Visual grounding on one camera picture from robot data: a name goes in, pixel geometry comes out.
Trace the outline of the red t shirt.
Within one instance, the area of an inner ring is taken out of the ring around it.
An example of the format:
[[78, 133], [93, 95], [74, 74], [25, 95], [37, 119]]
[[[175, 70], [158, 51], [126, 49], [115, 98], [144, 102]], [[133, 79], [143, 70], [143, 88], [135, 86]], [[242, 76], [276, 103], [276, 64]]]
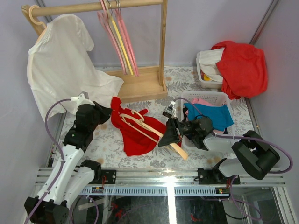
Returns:
[[159, 141], [159, 136], [139, 126], [131, 119], [125, 118], [125, 120], [123, 120], [120, 114], [124, 113], [136, 119], [143, 116], [145, 124], [151, 126], [162, 134], [166, 131], [165, 124], [154, 117], [146, 115], [149, 112], [148, 109], [142, 109], [136, 114], [132, 112], [131, 109], [122, 108], [121, 100], [118, 97], [112, 98], [111, 109], [113, 110], [111, 122], [114, 127], [120, 130], [123, 136], [124, 152], [127, 156], [143, 155], [151, 152], [156, 147], [157, 142]]

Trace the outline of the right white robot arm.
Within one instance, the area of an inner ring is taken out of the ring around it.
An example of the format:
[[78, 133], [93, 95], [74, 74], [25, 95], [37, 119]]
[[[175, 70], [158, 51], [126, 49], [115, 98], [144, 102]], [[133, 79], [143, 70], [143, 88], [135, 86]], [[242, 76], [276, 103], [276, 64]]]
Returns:
[[276, 150], [255, 131], [247, 131], [243, 136], [218, 136], [212, 120], [203, 115], [191, 121], [169, 118], [158, 146], [179, 143], [184, 136], [189, 137], [198, 149], [206, 147], [204, 141], [211, 139], [215, 141], [212, 149], [226, 149], [235, 155], [233, 159], [221, 159], [213, 168], [198, 169], [202, 184], [232, 183], [233, 178], [244, 174], [262, 180], [280, 160]]

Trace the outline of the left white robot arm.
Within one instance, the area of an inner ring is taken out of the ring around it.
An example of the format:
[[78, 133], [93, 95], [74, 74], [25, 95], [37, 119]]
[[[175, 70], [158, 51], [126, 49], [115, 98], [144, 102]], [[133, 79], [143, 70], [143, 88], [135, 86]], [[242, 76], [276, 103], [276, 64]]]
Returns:
[[102, 180], [101, 164], [92, 160], [85, 160], [77, 173], [72, 173], [93, 140], [96, 127], [107, 122], [113, 110], [84, 97], [62, 99], [54, 106], [66, 101], [76, 103], [76, 119], [63, 146], [57, 146], [60, 159], [46, 183], [35, 197], [28, 197], [25, 201], [25, 223], [65, 224], [82, 189], [89, 183], [97, 184]]

